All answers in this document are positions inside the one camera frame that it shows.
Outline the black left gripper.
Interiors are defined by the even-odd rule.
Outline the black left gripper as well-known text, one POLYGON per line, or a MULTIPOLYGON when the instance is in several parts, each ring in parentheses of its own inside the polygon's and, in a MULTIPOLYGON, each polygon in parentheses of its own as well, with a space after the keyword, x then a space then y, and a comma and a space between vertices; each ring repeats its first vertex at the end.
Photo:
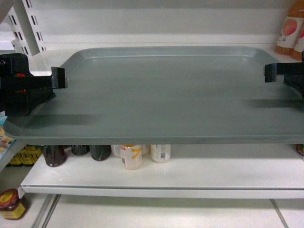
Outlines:
POLYGON ((0 56, 0 110, 6 116, 27 116, 36 106, 52 99, 54 89, 67 87, 64 68, 52 67, 50 76, 34 76, 25 54, 0 56))

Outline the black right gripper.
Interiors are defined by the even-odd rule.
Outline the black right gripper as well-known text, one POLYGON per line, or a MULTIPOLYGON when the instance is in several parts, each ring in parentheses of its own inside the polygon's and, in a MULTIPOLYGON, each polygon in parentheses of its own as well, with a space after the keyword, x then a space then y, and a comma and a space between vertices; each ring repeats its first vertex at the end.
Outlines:
POLYGON ((284 75, 284 83, 296 89, 304 98, 304 52, 302 62, 272 63, 264 67, 265 83, 275 82, 277 76, 284 75))

